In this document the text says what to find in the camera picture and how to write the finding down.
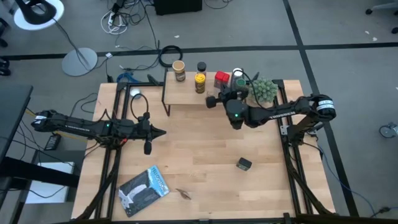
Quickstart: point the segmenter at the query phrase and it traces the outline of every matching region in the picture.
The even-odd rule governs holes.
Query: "artificial plant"
[[[254,92],[256,92],[259,103],[272,103],[278,92],[278,85],[273,83],[271,80],[267,80],[266,78],[259,78],[253,81],[253,85],[249,86],[249,97],[253,101],[256,101]]]

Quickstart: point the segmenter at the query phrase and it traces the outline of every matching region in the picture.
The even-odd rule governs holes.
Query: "book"
[[[148,207],[170,190],[157,166],[140,173],[119,187],[119,198],[128,217]]]

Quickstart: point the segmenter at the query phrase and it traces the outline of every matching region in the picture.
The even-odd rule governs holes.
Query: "small twig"
[[[182,198],[184,198],[185,200],[191,200],[191,198],[189,197],[188,192],[181,190],[181,189],[176,189],[178,192],[180,192],[180,195]]]

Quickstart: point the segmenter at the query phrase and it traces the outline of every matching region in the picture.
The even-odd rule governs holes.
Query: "red block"
[[[229,74],[218,71],[214,80],[214,87],[221,88],[221,84],[227,84],[229,82]]]

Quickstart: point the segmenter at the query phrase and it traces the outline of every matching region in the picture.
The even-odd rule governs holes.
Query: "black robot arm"
[[[45,110],[37,113],[32,122],[35,131],[53,132],[64,131],[71,134],[95,139],[100,145],[116,149],[125,139],[142,139],[145,154],[150,154],[150,143],[153,139],[164,135],[166,132],[157,129],[149,122],[148,112],[138,117],[138,123],[128,119],[110,119],[107,121],[88,121],[60,114],[54,110]]]
[[[331,121],[336,117],[333,100],[326,95],[301,96],[296,101],[270,108],[247,105],[244,102],[247,95],[246,91],[232,90],[223,86],[218,98],[214,96],[206,98],[206,105],[212,108],[217,103],[222,103],[234,129],[241,129],[243,123],[250,128],[256,128],[272,119],[304,114],[306,117],[299,124],[287,127],[287,135],[292,144],[300,144],[304,134],[319,122]]]

